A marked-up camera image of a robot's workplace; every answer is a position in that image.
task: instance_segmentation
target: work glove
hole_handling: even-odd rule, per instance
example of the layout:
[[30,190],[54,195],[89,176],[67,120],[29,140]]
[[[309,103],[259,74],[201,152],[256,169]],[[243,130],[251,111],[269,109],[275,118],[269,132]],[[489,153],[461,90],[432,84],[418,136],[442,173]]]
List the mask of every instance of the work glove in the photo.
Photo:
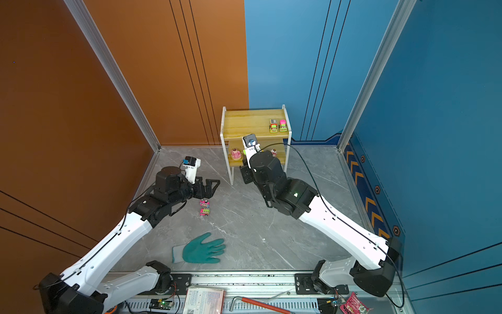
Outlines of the work glove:
[[223,250],[225,248],[225,245],[223,244],[225,240],[217,239],[207,243],[202,243],[202,241],[207,239],[210,235],[211,233],[207,232],[202,236],[193,239],[186,245],[173,247],[173,263],[181,261],[195,264],[219,263],[220,259],[214,258],[214,256],[225,253]]

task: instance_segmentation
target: glove finger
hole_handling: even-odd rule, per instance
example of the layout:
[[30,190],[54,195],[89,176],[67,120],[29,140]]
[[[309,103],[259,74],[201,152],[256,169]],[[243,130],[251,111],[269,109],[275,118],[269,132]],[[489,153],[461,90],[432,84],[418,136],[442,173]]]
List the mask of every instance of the glove finger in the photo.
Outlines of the glove finger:
[[225,253],[225,251],[221,250],[221,251],[218,251],[218,252],[209,253],[209,256],[218,256],[218,255],[221,255],[223,253]]
[[219,258],[213,258],[213,257],[206,258],[205,263],[208,263],[208,264],[219,263]]
[[206,240],[209,236],[211,235],[210,232],[206,232],[202,236],[198,236],[197,238],[193,239],[191,242],[199,242],[202,243],[202,241]]
[[225,242],[224,239],[216,239],[211,242],[204,243],[204,244],[207,245],[208,247],[213,247],[213,246],[218,246],[218,245],[222,244],[223,242]]
[[211,252],[218,252],[218,251],[223,250],[224,248],[226,248],[226,245],[223,244],[223,245],[220,245],[220,246],[212,247],[210,251]]

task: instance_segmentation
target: red candy package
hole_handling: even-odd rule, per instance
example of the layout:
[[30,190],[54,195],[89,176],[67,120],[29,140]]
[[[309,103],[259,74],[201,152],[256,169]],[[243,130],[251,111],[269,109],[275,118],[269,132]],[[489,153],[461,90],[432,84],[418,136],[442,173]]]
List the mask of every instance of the red candy package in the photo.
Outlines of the red candy package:
[[367,308],[366,305],[362,304],[353,292],[348,298],[347,303],[340,305],[340,309],[345,314],[366,314],[371,308]]

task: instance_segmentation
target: robotic arm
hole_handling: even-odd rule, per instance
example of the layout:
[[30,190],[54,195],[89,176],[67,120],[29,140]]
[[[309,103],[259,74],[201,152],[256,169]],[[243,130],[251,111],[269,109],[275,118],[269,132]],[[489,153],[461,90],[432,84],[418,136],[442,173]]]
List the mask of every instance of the robotic arm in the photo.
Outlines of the robotic arm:
[[101,314],[138,293],[170,288],[171,269],[152,261],[137,272],[111,282],[101,282],[110,269],[142,236],[166,216],[177,213],[173,206],[191,198],[211,198],[220,180],[196,176],[200,159],[185,157],[186,174],[179,167],[165,167],[157,173],[155,185],[129,208],[121,223],[89,253],[58,276],[48,274],[39,283],[47,314]]
[[328,293],[339,284],[355,282],[366,292],[384,296],[392,285],[401,250],[397,238],[379,237],[335,209],[319,192],[299,179],[287,178],[279,159],[262,151],[254,134],[243,139],[246,159],[240,167],[246,184],[253,182],[267,207],[299,219],[329,236],[353,258],[334,263],[320,261],[314,270],[314,287]]

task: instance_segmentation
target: orange wall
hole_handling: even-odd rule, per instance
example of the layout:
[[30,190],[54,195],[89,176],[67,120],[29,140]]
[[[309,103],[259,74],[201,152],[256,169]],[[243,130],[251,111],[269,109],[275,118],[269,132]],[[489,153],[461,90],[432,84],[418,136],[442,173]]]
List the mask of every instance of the orange wall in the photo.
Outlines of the orange wall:
[[0,46],[0,190],[71,227],[0,193],[1,312],[39,313],[31,288],[120,221],[153,153],[62,0],[0,2]]
[[162,145],[219,144],[248,109],[243,0],[85,0]]

